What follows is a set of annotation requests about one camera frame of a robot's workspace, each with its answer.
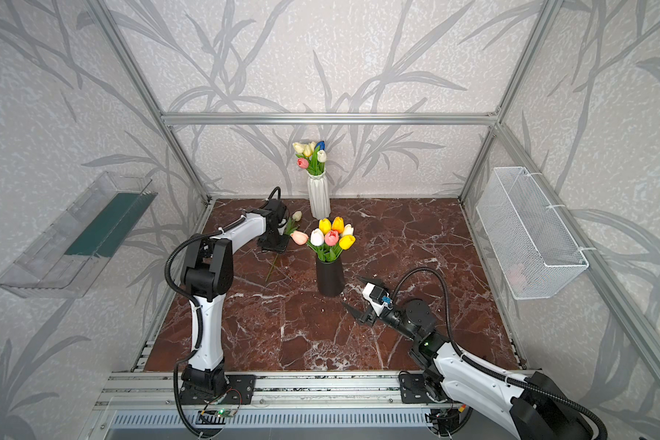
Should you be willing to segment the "bright yellow tulip flower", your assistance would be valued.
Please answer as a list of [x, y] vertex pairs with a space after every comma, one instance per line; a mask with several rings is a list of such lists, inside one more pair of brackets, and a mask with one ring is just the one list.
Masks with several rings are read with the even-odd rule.
[[333, 247], [333, 253], [335, 259], [337, 260], [341, 256], [344, 250], [350, 249], [355, 242], [356, 242], [356, 238], [352, 235], [341, 236], [341, 238], [339, 238], [339, 241], [337, 242], [337, 245]]

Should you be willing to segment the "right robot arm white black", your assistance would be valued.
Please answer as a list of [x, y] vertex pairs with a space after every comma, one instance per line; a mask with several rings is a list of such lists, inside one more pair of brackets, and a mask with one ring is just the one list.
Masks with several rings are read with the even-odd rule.
[[608, 438], [601, 418], [568, 399], [550, 377], [498, 368], [458, 346], [451, 333], [441, 334], [427, 302], [398, 304], [398, 292], [378, 279], [366, 280], [361, 295], [367, 309], [347, 304], [348, 313], [367, 326], [381, 321], [412, 341], [410, 356], [435, 402], [464, 403], [517, 439]]

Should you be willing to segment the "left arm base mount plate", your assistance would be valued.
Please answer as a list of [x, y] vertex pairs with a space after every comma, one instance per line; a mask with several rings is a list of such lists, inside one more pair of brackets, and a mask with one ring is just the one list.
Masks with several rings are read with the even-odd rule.
[[216, 379], [185, 379], [181, 387], [181, 403], [250, 405], [256, 379], [253, 374], [227, 374], [225, 378], [218, 376]]

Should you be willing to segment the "bundle of tulips with band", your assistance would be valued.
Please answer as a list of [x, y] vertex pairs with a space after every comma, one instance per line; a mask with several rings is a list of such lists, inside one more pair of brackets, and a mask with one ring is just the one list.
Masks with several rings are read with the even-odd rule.
[[299, 245], [306, 245], [321, 261], [333, 261], [335, 256], [333, 247], [337, 245], [345, 228], [344, 220], [336, 217], [333, 222], [328, 218], [319, 221], [318, 227], [310, 234], [294, 231], [291, 240]]

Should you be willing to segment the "pink tulip flower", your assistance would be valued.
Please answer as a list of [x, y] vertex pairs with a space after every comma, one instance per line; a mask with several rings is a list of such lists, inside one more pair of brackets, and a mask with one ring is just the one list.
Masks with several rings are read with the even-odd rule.
[[312, 174], [311, 161], [305, 157], [300, 157], [297, 159], [297, 165], [300, 169], [307, 172], [308, 175]]

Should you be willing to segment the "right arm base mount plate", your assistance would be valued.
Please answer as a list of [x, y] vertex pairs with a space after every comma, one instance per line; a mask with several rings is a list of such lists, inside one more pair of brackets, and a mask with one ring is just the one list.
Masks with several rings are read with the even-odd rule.
[[398, 374], [398, 381], [401, 402], [404, 404], [446, 403], [448, 401], [443, 392], [437, 392], [426, 384], [425, 376], [421, 373], [413, 374], [401, 370]]

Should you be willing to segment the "small cream tulip flower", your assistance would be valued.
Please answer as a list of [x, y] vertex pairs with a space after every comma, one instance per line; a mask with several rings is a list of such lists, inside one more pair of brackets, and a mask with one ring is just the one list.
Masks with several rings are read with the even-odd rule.
[[[294, 212], [286, 223], [284, 229], [284, 235], [290, 237], [293, 234], [293, 232], [298, 228], [298, 224], [301, 222], [302, 218], [303, 218], [303, 213], [301, 211]], [[277, 260], [278, 257], [275, 257], [273, 262], [271, 262], [271, 267], [269, 267], [269, 272], [265, 278], [265, 282], [268, 282], [270, 280], [271, 275], [275, 270]]]

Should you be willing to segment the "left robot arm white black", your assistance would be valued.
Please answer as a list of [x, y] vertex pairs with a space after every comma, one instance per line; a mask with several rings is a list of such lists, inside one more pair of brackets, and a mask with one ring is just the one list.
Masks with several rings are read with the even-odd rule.
[[227, 390], [222, 348], [222, 311], [234, 282], [234, 253], [251, 241], [263, 251], [286, 251], [288, 208], [275, 187], [260, 208], [245, 212], [230, 225], [195, 234], [168, 256], [164, 278], [192, 307], [192, 352], [183, 361], [183, 381], [217, 397]]

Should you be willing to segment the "white ribbed ceramic vase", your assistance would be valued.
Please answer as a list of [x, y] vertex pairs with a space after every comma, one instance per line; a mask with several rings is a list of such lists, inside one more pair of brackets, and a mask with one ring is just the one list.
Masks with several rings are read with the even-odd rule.
[[309, 175], [307, 189], [313, 217], [317, 220], [328, 218], [331, 207], [326, 172]]

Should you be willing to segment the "black cylindrical vase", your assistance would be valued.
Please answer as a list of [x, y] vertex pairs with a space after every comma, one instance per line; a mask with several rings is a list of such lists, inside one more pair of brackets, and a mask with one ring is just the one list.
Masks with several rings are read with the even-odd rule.
[[345, 276], [343, 263], [340, 257], [333, 261], [321, 261], [316, 263], [316, 280], [319, 293], [325, 297], [338, 297], [345, 288]]

